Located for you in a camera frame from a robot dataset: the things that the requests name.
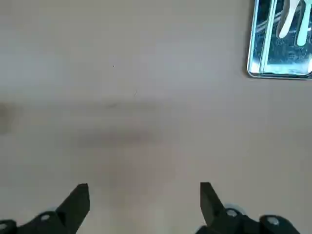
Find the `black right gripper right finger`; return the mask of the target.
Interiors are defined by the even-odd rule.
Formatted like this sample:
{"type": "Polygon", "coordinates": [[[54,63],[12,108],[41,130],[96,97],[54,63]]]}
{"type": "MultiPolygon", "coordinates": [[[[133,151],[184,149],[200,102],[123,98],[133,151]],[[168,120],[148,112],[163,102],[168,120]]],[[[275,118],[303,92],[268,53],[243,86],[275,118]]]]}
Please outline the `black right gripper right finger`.
{"type": "Polygon", "coordinates": [[[200,184],[200,208],[206,222],[201,234],[299,234],[286,218],[274,214],[263,215],[258,221],[235,208],[226,208],[211,183],[200,184]]]}

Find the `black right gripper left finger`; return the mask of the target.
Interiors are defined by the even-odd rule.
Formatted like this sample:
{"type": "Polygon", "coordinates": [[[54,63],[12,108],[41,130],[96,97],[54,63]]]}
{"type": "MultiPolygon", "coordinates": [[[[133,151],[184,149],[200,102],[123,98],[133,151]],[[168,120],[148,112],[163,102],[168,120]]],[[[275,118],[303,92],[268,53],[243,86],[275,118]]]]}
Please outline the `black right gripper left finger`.
{"type": "Polygon", "coordinates": [[[90,211],[87,183],[75,187],[55,209],[45,211],[31,221],[18,226],[12,219],[0,221],[2,234],[75,234],[90,211]]]}

